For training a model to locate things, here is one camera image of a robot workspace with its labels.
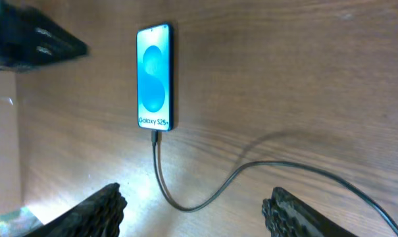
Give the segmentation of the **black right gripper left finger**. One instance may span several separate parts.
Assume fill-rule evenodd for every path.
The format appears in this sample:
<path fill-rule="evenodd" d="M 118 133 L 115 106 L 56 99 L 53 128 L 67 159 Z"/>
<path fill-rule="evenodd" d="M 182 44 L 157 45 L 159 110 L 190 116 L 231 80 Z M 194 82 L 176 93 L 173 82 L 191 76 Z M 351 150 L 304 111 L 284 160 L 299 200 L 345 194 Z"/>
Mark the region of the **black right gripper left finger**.
<path fill-rule="evenodd" d="M 120 184 L 104 186 L 71 210 L 24 237 L 118 237 L 126 199 Z"/>

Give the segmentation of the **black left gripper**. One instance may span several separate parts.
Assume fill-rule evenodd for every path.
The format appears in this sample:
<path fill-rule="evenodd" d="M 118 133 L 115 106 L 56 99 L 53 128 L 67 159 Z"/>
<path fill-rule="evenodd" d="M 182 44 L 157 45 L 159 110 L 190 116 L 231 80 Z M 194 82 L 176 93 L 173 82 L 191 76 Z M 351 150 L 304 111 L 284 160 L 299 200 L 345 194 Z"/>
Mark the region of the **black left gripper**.
<path fill-rule="evenodd" d="M 0 1 L 0 71 L 25 72 L 87 54 L 83 41 L 38 9 Z"/>

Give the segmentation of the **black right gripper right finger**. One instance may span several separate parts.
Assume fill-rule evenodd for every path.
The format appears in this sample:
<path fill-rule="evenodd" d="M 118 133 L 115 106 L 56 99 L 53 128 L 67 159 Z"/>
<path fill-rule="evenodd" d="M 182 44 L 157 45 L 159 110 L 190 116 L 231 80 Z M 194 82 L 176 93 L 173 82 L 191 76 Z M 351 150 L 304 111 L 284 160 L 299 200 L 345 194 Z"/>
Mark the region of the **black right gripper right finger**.
<path fill-rule="evenodd" d="M 281 187 L 262 201 L 262 215 L 272 237 L 357 237 Z"/>

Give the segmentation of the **blue Galaxy smartphone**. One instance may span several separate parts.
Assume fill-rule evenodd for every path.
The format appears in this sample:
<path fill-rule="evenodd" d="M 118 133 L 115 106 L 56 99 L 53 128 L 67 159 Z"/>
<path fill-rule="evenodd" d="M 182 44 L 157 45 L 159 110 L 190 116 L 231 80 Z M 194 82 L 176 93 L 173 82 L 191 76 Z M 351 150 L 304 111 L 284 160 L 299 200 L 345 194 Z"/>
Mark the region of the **blue Galaxy smartphone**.
<path fill-rule="evenodd" d="M 137 124 L 170 131 L 174 127 L 173 29 L 162 23 L 136 34 Z"/>

